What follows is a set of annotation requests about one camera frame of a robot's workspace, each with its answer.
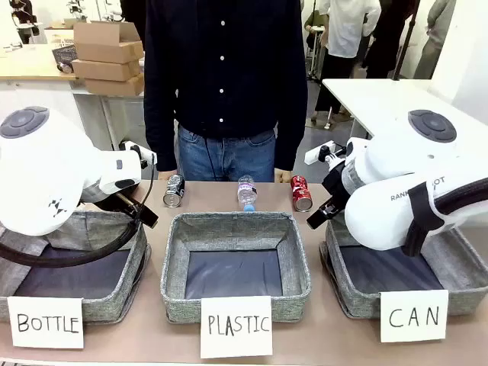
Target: person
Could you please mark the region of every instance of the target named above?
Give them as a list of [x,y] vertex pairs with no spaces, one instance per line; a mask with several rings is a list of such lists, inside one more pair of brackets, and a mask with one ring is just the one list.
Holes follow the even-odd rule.
[[120,0],[122,18],[134,23],[143,47],[146,44],[146,2],[138,0]]
[[[12,17],[17,17],[20,24],[32,23],[32,33],[34,36],[39,35],[39,28],[34,26],[37,21],[36,16],[32,13],[31,0],[9,0],[10,6],[13,9]],[[18,35],[20,36],[23,44],[29,44],[31,38],[31,30],[18,29]]]
[[405,21],[413,14],[415,3],[416,0],[381,3],[380,20],[373,32],[374,42],[362,64],[363,68],[368,68],[367,79],[386,79],[395,69]]
[[[307,113],[300,2],[148,0],[146,7],[144,117],[159,178],[176,172],[176,119],[185,179],[290,181]],[[270,59],[280,62],[270,69]]]
[[[348,79],[354,68],[361,38],[371,34],[376,27],[381,13],[380,3],[378,0],[322,0],[319,10],[320,14],[329,10],[329,42],[321,78]],[[321,85],[311,120],[317,121],[319,111],[331,111],[326,125],[328,129],[340,107],[336,97]]]
[[456,0],[435,0],[431,7],[427,17],[429,39],[422,50],[422,56],[413,76],[414,79],[432,79],[445,38],[448,35],[455,6]]
[[328,14],[322,14],[321,15],[318,10],[315,10],[315,11],[312,11],[310,13],[310,16],[305,21],[303,28],[305,28],[305,30],[309,32],[307,39],[306,39],[306,42],[307,42],[308,47],[311,50],[313,50],[315,48],[315,37],[316,37],[316,32],[313,29],[313,27],[324,27],[326,29],[325,32],[328,32],[328,30],[329,30],[329,15]]

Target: bottle cap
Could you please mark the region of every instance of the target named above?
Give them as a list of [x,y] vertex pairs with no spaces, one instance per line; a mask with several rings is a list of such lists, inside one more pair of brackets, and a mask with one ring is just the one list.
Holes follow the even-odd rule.
[[245,212],[254,212],[255,208],[251,204],[247,204],[246,206],[244,206],[244,211]]

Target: silver can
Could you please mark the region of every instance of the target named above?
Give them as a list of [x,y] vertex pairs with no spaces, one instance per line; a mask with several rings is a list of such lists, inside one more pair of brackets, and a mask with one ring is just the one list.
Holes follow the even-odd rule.
[[162,201],[168,207],[178,207],[185,194],[185,179],[179,174],[169,177],[166,193]]

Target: red can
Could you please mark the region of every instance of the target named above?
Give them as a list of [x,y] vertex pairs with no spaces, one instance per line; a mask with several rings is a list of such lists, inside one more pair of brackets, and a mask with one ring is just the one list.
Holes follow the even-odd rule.
[[294,191],[295,188],[305,188],[308,189],[307,180],[301,175],[295,175],[290,181],[291,189]]
[[293,206],[295,210],[300,212],[307,212],[312,208],[312,196],[308,190],[307,180],[301,175],[295,175],[290,182],[292,195],[293,195]]

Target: bottle label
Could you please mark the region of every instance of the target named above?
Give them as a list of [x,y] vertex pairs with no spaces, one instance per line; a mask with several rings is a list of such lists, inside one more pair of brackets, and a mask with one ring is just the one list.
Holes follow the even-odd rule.
[[237,189],[237,194],[241,193],[241,191],[243,189],[251,189],[254,193],[258,193],[258,191],[256,190],[256,187],[250,183],[241,183],[239,185],[239,188]]

